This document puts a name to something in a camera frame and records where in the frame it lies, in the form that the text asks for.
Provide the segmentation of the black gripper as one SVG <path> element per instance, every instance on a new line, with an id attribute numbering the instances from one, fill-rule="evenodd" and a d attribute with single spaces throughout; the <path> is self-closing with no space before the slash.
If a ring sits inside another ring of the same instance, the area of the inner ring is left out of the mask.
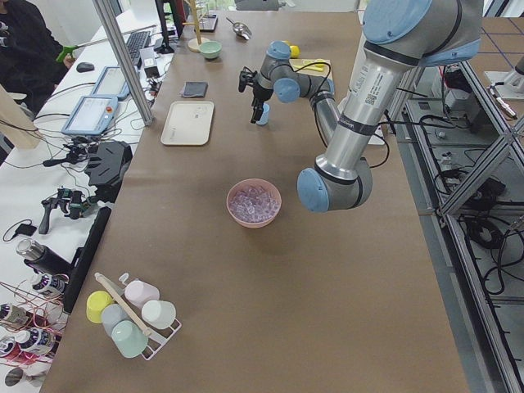
<path id="1" fill-rule="evenodd" d="M 251 106 L 253 113 L 251 123 L 256 124 L 264 114 L 264 103 L 273 95 L 273 85 L 269 79 L 254 79 L 252 82 L 253 100 Z"/>

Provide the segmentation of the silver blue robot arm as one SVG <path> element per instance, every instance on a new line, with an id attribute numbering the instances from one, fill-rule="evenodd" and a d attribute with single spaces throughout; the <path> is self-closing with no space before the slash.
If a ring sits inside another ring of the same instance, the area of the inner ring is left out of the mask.
<path id="1" fill-rule="evenodd" d="M 253 89 L 252 122 L 272 96 L 309 99 L 327 150 L 297 179 L 300 202 L 313 212 L 347 210 L 368 199 L 373 179 L 363 152 L 404 74 L 417 66 L 446 66 L 480 48 L 481 1 L 371 1 L 364 13 L 365 60 L 343 110 L 325 77 L 301 74 L 291 49 L 272 42 L 258 71 L 244 69 L 238 89 Z"/>

